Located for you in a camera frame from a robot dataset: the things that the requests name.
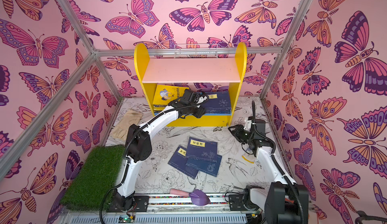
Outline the yellow cartoon book bottom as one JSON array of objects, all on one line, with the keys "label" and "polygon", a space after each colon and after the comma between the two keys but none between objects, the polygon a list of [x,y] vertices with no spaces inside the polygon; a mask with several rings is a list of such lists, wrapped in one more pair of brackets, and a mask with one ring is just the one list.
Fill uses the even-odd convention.
[{"label": "yellow cartoon book bottom", "polygon": [[182,97],[186,87],[157,85],[155,95],[153,98],[154,107],[165,107],[171,101]]}]

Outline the navy blue book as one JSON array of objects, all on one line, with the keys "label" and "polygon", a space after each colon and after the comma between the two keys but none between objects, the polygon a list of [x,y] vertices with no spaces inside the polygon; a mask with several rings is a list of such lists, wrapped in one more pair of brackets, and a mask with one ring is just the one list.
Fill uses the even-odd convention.
[{"label": "navy blue book", "polygon": [[206,112],[205,116],[231,116],[232,113],[229,112]]},{"label": "navy blue book", "polygon": [[216,162],[218,143],[190,137],[186,148],[186,157],[193,160]]},{"label": "navy blue book", "polygon": [[187,165],[187,161],[188,158],[186,157],[186,149],[183,146],[179,145],[170,160],[168,161],[168,164],[177,169],[178,171],[182,172],[189,178],[195,179],[199,171],[192,167],[189,167]]},{"label": "navy blue book", "polygon": [[218,155],[215,162],[204,161],[204,160],[195,160],[188,158],[186,165],[195,170],[203,172],[205,174],[217,177],[220,169],[220,164],[222,161],[222,156]]},{"label": "navy blue book", "polygon": [[206,112],[231,112],[231,101],[228,91],[209,94],[209,100],[202,106]]}]

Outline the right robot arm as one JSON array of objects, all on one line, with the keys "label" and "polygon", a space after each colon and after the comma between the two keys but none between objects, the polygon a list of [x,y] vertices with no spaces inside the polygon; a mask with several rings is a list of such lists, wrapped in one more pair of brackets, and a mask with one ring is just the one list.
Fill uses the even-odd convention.
[{"label": "right robot arm", "polygon": [[265,171],[270,188],[265,191],[259,186],[247,186],[243,190],[242,203],[247,210],[260,211],[262,221],[267,224],[307,224],[308,191],[288,174],[276,155],[276,144],[259,127],[265,121],[255,115],[245,119],[244,125],[228,128],[231,135],[249,147],[248,154],[253,155]]}]

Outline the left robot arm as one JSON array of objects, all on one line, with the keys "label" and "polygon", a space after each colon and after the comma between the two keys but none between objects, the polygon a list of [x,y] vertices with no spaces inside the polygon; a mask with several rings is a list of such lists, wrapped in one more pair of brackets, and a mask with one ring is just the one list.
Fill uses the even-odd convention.
[{"label": "left robot arm", "polygon": [[186,89],[183,96],[168,103],[156,116],[141,125],[133,124],[129,127],[123,153],[125,164],[123,174],[119,183],[107,192],[114,194],[112,203],[115,209],[124,212],[133,209],[135,183],[142,163],[152,153],[152,138],[178,119],[185,119],[187,116],[200,119],[206,113],[204,104],[209,100],[209,95],[205,93]]}]

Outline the yellow pink blue bookshelf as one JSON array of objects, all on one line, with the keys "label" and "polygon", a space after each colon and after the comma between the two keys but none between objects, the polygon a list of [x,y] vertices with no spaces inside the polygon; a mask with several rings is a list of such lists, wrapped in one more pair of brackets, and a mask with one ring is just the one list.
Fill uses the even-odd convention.
[{"label": "yellow pink blue bookshelf", "polygon": [[134,65],[150,110],[158,84],[228,83],[231,111],[234,112],[247,67],[247,47],[239,43],[229,58],[150,58],[144,44],[134,50]]}]

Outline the purple pink trowel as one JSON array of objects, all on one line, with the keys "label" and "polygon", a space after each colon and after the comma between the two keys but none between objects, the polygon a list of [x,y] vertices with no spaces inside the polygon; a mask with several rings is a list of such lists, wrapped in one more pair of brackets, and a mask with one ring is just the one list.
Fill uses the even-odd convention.
[{"label": "purple pink trowel", "polygon": [[189,197],[191,202],[197,206],[206,206],[211,203],[209,197],[201,190],[195,189],[192,192],[185,192],[182,190],[171,189],[170,194]]}]

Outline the green artificial grass mat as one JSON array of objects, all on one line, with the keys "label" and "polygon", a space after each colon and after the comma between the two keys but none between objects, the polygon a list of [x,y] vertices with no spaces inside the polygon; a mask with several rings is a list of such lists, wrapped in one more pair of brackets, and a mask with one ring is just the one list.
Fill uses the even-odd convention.
[{"label": "green artificial grass mat", "polygon": [[124,149],[123,145],[95,147],[60,204],[75,212],[98,211],[107,191],[117,185]]}]

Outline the green circuit board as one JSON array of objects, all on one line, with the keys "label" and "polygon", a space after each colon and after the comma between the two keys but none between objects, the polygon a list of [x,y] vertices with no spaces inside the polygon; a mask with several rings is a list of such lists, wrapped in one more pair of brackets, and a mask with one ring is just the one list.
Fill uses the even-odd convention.
[{"label": "green circuit board", "polygon": [[132,224],[132,223],[134,223],[134,221],[135,221],[134,216],[126,215],[126,216],[120,216],[118,223],[119,224]]}]

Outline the aluminium mounting rail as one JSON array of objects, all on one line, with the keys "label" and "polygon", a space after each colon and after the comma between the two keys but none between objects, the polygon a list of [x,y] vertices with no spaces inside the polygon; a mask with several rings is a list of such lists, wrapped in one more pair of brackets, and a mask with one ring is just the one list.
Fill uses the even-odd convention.
[{"label": "aluminium mounting rail", "polygon": [[199,206],[199,197],[173,194],[135,194],[130,207],[120,206],[117,200],[111,201],[109,213],[134,212],[141,214],[161,213],[263,213],[263,209],[248,200],[247,195],[239,192],[207,193],[208,204]]}]

